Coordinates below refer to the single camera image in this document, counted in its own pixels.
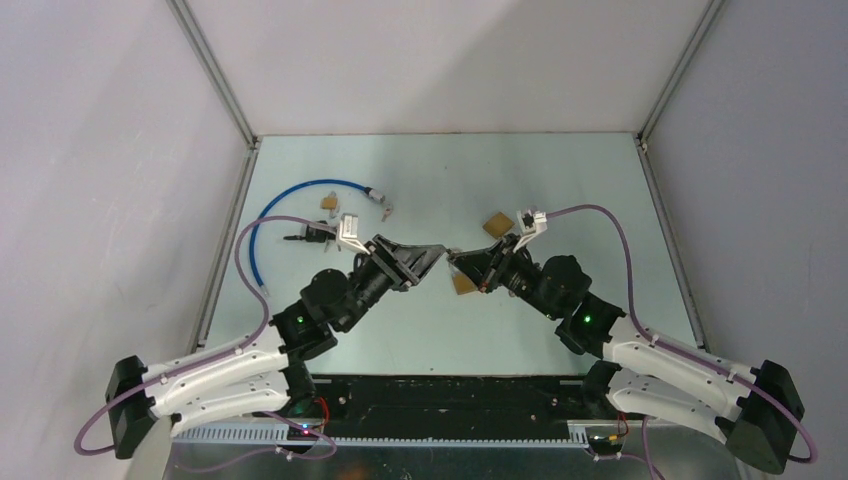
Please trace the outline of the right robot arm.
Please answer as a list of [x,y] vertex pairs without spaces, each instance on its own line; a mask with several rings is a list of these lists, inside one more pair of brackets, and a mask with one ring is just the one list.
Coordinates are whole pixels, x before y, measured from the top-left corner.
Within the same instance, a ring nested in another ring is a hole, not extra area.
[[784,366],[748,366],[638,327],[591,293],[574,256],[538,264],[514,234],[485,249],[452,251],[448,261],[480,291],[504,287],[558,321],[555,334],[570,351],[596,357],[581,392],[591,416],[656,417],[709,436],[760,471],[785,471],[805,409]]

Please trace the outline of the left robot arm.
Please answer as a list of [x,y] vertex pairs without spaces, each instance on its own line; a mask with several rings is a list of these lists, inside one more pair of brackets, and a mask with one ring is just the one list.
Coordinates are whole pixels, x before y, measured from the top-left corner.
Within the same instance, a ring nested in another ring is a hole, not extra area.
[[333,348],[336,334],[349,332],[387,292],[419,285],[445,252],[377,235],[351,272],[317,272],[296,302],[277,314],[265,308],[260,327],[242,339],[158,364],[137,356],[117,362],[106,392],[116,458],[131,458],[160,419],[178,435],[247,413],[308,414],[316,390],[306,361]]

